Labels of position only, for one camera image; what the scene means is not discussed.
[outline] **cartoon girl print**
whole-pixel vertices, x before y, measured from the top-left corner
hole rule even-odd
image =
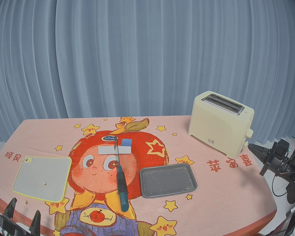
[[[81,138],[69,157],[72,166],[69,185],[75,190],[70,210],[56,213],[55,229],[60,236],[152,236],[151,224],[139,222],[130,200],[141,196],[139,171],[167,165],[168,153],[156,136],[142,132],[149,120],[134,122],[122,117],[115,131],[99,131]],[[115,156],[100,155],[99,146],[114,145],[112,136],[132,139],[131,154],[121,154],[120,164],[128,187],[129,210],[122,212],[117,194]]]

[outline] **knife handle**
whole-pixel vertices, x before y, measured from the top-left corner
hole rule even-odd
[[[122,167],[119,166],[117,172],[117,184],[118,184],[118,194],[120,197],[121,210],[123,212],[128,211],[129,202],[128,202],[128,190],[124,172],[122,171]]]
[[[119,193],[121,210],[123,212],[126,212],[129,209],[129,202],[128,202],[128,196],[127,196],[127,194],[128,193]]]

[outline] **blue tape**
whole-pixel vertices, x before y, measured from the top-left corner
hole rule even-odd
[[[131,144],[132,144],[132,139],[128,139],[128,138],[122,139],[121,146],[131,147]]]

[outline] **toaster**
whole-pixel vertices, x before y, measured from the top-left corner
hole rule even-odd
[[[252,108],[207,91],[194,100],[189,135],[235,159],[253,134],[253,116]]]

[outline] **cartoon eye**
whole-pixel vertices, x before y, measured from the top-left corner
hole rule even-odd
[[[104,165],[103,168],[106,171],[110,171],[114,168],[116,168],[116,158],[114,155],[108,156],[105,160],[104,160]]]
[[[94,157],[93,155],[87,155],[84,160],[83,160],[83,163],[82,163],[82,166],[84,168],[88,168],[90,167],[94,162]]]

